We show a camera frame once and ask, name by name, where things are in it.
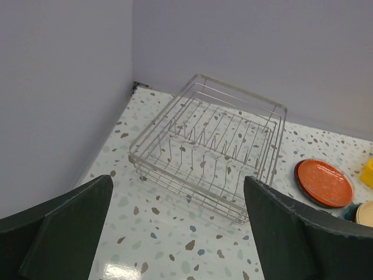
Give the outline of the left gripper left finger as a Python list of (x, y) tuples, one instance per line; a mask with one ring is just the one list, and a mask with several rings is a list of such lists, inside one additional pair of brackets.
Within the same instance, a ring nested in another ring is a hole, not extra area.
[(1, 279), (87, 279), (113, 191), (109, 175), (1, 219)]

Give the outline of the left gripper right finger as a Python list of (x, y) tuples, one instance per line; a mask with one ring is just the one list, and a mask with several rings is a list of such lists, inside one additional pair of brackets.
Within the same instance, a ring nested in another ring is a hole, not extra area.
[(246, 176), (244, 196), (265, 279), (372, 279), (372, 228)]

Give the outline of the teal embossed plate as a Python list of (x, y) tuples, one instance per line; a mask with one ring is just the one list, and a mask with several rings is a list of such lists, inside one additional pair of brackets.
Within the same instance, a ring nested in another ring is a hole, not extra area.
[(346, 221), (350, 221), (350, 214), (351, 214), (351, 210), (354, 208), (355, 205), (361, 205), (361, 204), (351, 204), (349, 206), (346, 207), (346, 209), (344, 210), (343, 214), (342, 214), (342, 218)]

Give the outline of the yellow plate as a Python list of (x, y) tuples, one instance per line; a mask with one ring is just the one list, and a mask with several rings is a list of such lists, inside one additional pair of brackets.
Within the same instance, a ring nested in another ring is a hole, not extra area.
[(356, 223), (373, 227), (373, 201), (367, 201), (357, 208)]

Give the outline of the dark brown beige plate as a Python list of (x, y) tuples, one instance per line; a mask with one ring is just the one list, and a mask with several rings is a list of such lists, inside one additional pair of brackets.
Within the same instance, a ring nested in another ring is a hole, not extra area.
[(354, 208), (351, 210), (350, 220), (354, 223), (356, 223), (356, 215), (359, 207), (360, 205), (355, 205)]

